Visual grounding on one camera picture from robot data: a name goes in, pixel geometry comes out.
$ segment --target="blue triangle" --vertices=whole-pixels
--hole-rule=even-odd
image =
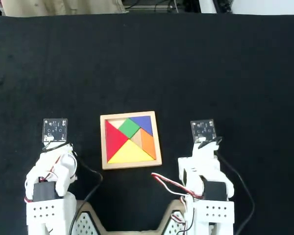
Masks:
[[[147,133],[152,135],[152,126],[150,116],[130,117],[130,119],[143,128]]]

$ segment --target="tangram puzzle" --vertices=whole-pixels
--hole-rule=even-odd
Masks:
[[[155,112],[102,115],[102,168],[161,165]]]

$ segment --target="yellow triangle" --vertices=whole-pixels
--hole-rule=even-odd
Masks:
[[[134,163],[144,161],[154,161],[154,159],[133,141],[128,140],[108,163]]]

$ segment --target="black cloth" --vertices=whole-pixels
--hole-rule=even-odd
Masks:
[[[99,116],[156,112],[162,166],[101,170]],[[220,153],[256,212],[242,234],[294,234],[294,16],[0,17],[0,234],[26,234],[24,180],[43,118],[68,118],[78,155],[102,172],[90,203],[109,231],[156,229],[178,181],[190,120],[213,118]],[[237,176],[235,228],[251,209]],[[83,199],[96,183],[78,169]]]

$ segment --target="green square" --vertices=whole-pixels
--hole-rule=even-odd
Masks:
[[[119,131],[125,134],[129,139],[139,130],[139,125],[127,118],[125,122],[119,127]]]

